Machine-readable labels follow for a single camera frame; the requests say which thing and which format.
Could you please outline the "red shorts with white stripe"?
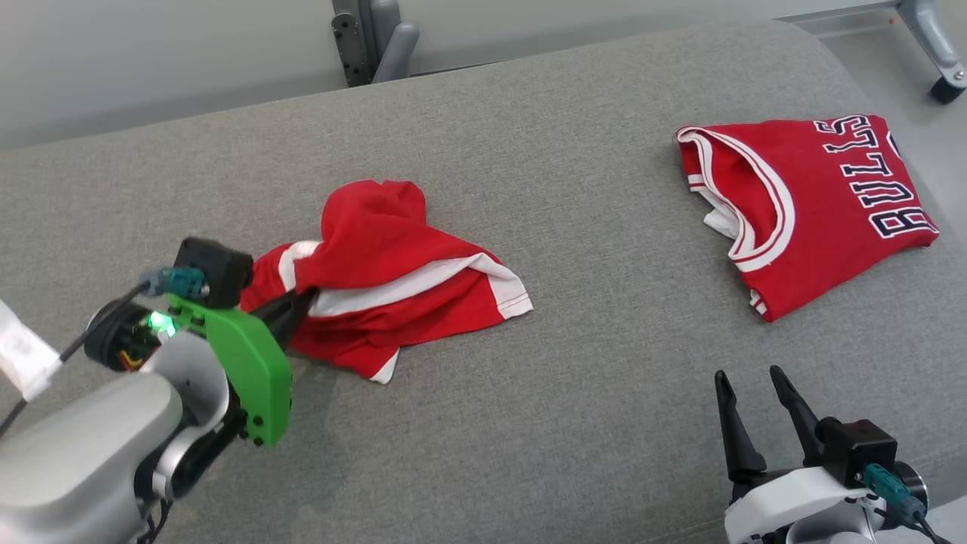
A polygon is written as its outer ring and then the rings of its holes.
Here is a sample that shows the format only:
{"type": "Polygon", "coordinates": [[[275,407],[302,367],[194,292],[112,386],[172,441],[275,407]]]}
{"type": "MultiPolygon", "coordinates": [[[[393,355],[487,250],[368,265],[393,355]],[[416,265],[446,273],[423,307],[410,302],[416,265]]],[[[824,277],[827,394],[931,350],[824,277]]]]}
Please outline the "red shorts with white stripe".
{"type": "Polygon", "coordinates": [[[426,221],[410,181],[355,181],[332,192],[320,238],[277,246],[253,265],[239,306],[318,290],[291,345],[386,385],[402,348],[487,329],[531,312],[518,275],[492,252],[426,221]]]}

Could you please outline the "grey metal partition post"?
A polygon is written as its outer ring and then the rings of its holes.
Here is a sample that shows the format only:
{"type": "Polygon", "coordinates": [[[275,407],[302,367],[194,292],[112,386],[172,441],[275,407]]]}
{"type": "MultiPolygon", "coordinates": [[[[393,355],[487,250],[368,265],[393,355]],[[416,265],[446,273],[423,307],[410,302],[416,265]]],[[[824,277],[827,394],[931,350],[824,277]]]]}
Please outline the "grey metal partition post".
{"type": "Polygon", "coordinates": [[[897,12],[941,75],[930,96],[951,104],[967,91],[967,68],[943,25],[938,0],[899,0],[897,12]]]}
{"type": "Polygon", "coordinates": [[[402,20],[400,0],[332,0],[336,51],[349,88],[411,76],[420,30],[402,20]]]}

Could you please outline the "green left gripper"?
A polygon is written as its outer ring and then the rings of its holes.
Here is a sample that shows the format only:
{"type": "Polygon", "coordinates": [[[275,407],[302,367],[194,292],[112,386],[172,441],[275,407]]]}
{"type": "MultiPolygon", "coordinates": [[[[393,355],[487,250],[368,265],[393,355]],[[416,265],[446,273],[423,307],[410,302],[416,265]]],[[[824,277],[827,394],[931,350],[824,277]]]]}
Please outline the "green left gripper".
{"type": "Polygon", "coordinates": [[[213,360],[246,411],[246,433],[273,448],[286,436],[292,402],[292,372],[284,354],[314,305],[319,289],[291,289],[247,314],[211,309],[185,298],[167,297],[177,338],[197,338],[200,360],[213,360]]]}

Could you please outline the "red Bulls basketball jersey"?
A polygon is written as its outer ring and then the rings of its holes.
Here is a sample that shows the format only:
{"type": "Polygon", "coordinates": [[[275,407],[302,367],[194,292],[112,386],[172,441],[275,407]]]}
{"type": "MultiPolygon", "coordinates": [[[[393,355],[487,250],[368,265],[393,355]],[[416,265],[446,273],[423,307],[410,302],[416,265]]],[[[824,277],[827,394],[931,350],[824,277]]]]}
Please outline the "red Bulls basketball jersey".
{"type": "Polygon", "coordinates": [[[881,116],[685,126],[675,141],[767,323],[939,237],[881,116]]]}

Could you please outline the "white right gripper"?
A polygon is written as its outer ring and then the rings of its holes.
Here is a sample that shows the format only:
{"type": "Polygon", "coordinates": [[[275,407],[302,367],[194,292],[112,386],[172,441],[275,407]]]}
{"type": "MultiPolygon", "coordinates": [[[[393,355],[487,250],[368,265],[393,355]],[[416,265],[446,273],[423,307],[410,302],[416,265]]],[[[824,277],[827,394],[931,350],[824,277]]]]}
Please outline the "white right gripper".
{"type": "MultiPolygon", "coordinates": [[[[788,411],[800,441],[805,467],[749,491],[725,511],[723,527],[729,544],[749,544],[756,535],[786,527],[826,511],[846,499],[863,498],[867,488],[847,488],[819,467],[824,444],[815,431],[819,419],[778,365],[769,368],[778,402],[788,411]]],[[[723,369],[714,375],[716,406],[728,479],[732,483],[754,483],[767,471],[763,455],[754,448],[738,413],[734,389],[723,369]]]]}

